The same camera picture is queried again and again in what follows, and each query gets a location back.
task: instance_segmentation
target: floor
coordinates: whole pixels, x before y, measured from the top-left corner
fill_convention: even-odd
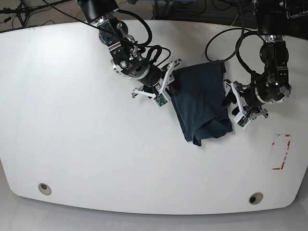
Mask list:
[[[58,0],[48,0],[49,3],[55,2]],[[154,2],[152,0],[140,0],[136,3],[136,5],[130,5],[127,3],[127,0],[116,0],[118,2],[118,6],[120,9],[128,10],[138,14],[143,19],[152,19],[153,18],[153,7]],[[217,0],[196,0],[189,5],[187,1],[181,2],[171,2],[172,7],[170,8],[170,12],[168,17],[165,19],[167,20],[184,20],[184,21],[196,21],[196,22],[208,22],[208,23],[218,23],[218,24],[225,24],[230,25],[234,18],[237,15],[237,7],[230,7],[226,11],[217,11],[213,7],[213,2],[215,1],[215,5],[219,8],[225,8],[226,4],[223,2],[219,2]],[[24,0],[24,2],[28,6],[40,6],[44,5],[41,0]],[[0,9],[11,8],[15,9],[19,5],[19,0],[1,0],[0,2]],[[204,13],[200,13],[206,6],[206,10]],[[72,0],[69,2],[65,2],[62,4],[57,5],[57,8],[63,10],[64,12],[70,15],[76,15],[79,10],[78,4],[76,1]],[[252,11],[252,5],[249,5],[246,10]],[[57,12],[54,9],[45,8],[41,10],[42,12],[33,13],[30,19],[28,20],[27,26],[40,26],[44,23],[46,25],[56,23],[70,23],[73,20],[61,13]],[[0,14],[0,22],[3,22],[11,15],[7,14]],[[130,16],[117,14],[116,16],[119,19],[132,19]],[[84,20],[81,13],[77,14],[77,18]],[[247,27],[255,27],[255,18],[253,15],[246,15],[245,22]],[[12,29],[20,27],[20,22],[17,18],[14,19],[13,24],[12,20],[8,21],[7,23],[0,24],[0,31]],[[240,25],[240,20],[237,20],[234,24],[235,26]]]

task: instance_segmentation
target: garment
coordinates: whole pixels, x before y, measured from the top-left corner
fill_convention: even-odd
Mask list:
[[[225,98],[224,63],[206,63],[173,72],[171,101],[187,141],[201,146],[201,140],[219,138],[232,131]]]

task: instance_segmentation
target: circular hole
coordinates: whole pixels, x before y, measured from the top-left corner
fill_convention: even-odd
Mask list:
[[[49,196],[51,194],[51,188],[47,184],[39,184],[38,189],[42,194],[46,196]]]
[[[252,205],[257,205],[262,201],[262,199],[263,199],[263,194],[257,192],[249,197],[249,203]]]

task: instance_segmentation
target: white table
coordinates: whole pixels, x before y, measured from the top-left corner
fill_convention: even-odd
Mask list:
[[[207,42],[228,28],[148,23],[152,44],[168,47],[170,60],[181,58],[186,66],[207,62]],[[127,24],[135,39],[145,40],[138,22]],[[227,57],[238,36],[232,31],[219,37],[210,56]],[[267,107],[268,119],[258,118],[246,130],[234,125],[233,133],[205,140],[199,148],[185,141],[172,104],[158,109],[146,97],[131,98],[140,84],[114,73],[97,30],[72,23],[1,34],[0,159],[11,190],[56,204],[131,213],[218,214],[288,206],[308,165],[308,41],[287,37],[286,42],[291,97]],[[258,72],[261,44],[247,38],[241,48]],[[248,83],[250,76],[236,58],[226,68],[227,78]],[[280,167],[288,140],[284,168],[273,170]],[[52,194],[41,194],[40,183]],[[248,199],[256,192],[264,198],[251,205]]]

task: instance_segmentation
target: white tabletop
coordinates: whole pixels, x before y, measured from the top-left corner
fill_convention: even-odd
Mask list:
[[[152,44],[168,47],[170,60],[181,58],[185,66],[207,62],[207,42],[228,28],[148,23]],[[127,24],[136,40],[146,39],[139,22]],[[220,36],[209,49],[211,58],[231,54],[239,33]],[[199,148],[185,141],[172,104],[158,109],[146,97],[131,98],[140,83],[114,73],[97,30],[73,23],[1,34],[0,159],[11,190],[51,203],[131,213],[216,214],[288,206],[308,165],[308,42],[285,40],[291,97],[268,106],[268,119],[258,118],[246,130],[233,125],[233,133],[205,140]],[[247,38],[241,47],[242,57],[258,72],[261,45],[259,38]],[[249,82],[236,58],[226,69],[227,78]],[[281,167],[289,140],[284,168],[273,170]],[[52,194],[41,194],[40,183]],[[256,192],[264,199],[251,205],[248,199]]]

